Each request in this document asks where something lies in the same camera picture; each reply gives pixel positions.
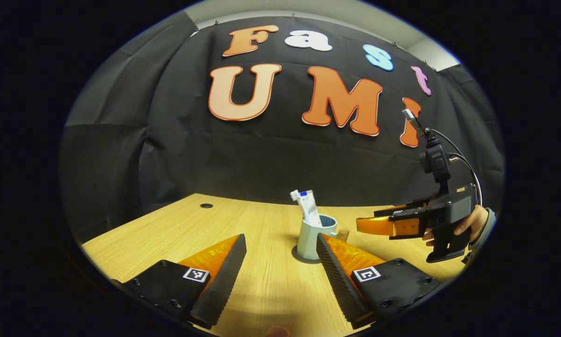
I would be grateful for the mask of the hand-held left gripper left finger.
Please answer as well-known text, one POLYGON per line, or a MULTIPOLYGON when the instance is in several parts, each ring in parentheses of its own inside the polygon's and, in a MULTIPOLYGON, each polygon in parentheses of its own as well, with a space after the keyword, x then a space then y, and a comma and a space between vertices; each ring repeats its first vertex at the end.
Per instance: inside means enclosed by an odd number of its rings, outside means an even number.
POLYGON ((209 330, 218 324, 246 252, 246 238, 241 233, 181 262, 159 260, 128 281, 112 281, 164 315, 209 330))

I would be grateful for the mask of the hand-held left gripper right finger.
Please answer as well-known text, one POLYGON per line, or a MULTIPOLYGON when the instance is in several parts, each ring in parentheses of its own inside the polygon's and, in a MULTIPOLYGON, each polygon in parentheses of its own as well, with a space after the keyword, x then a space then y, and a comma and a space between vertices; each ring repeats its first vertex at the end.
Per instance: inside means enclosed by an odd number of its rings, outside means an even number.
POLYGON ((316 251, 343 316, 352 328, 393 320, 442 286, 402 258, 382 260, 326 234, 316 251))

